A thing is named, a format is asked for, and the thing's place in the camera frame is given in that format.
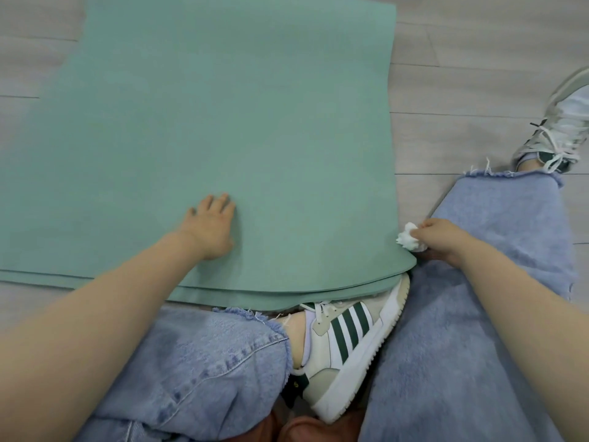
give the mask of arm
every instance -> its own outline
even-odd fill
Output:
[[[0,336],[0,440],[70,440],[171,291],[233,246],[227,195],[191,208],[178,230]]]
[[[566,440],[589,435],[589,315],[491,245],[442,219],[412,232],[427,257],[462,269],[530,386]]]

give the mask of hand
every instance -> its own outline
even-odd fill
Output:
[[[429,248],[423,253],[418,253],[418,256],[429,260],[443,260],[456,268],[461,268],[465,247],[477,241],[475,237],[446,219],[425,220],[419,225],[419,229],[410,231],[410,234]]]
[[[194,241],[195,250],[205,260],[220,258],[233,248],[230,230],[235,203],[227,203],[228,199],[228,194],[217,199],[207,196],[196,209],[188,209],[176,230]]]

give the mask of wooden floor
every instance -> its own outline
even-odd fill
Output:
[[[471,165],[505,165],[548,94],[589,65],[589,0],[381,0],[398,8],[389,76],[399,222],[417,222]],[[0,0],[0,147],[81,33],[80,0]],[[589,148],[565,176],[589,309]],[[0,327],[61,294],[0,284]]]

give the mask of gray sneaker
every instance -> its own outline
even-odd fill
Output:
[[[529,153],[548,173],[564,173],[579,161],[578,148],[589,137],[589,66],[571,74],[552,93],[544,119],[513,155],[515,170]]]
[[[337,420],[401,316],[408,291],[409,276],[404,273],[393,290],[380,295],[303,304],[316,315],[309,360],[293,371],[287,385],[291,394],[301,395],[324,422]]]

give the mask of light blue jeans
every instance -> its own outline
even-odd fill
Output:
[[[575,281],[561,178],[476,171],[435,212],[494,245],[569,298]],[[219,440],[267,416],[291,370],[275,322],[164,308],[79,441]],[[561,441],[464,275],[442,262],[412,271],[385,343],[362,442]]]

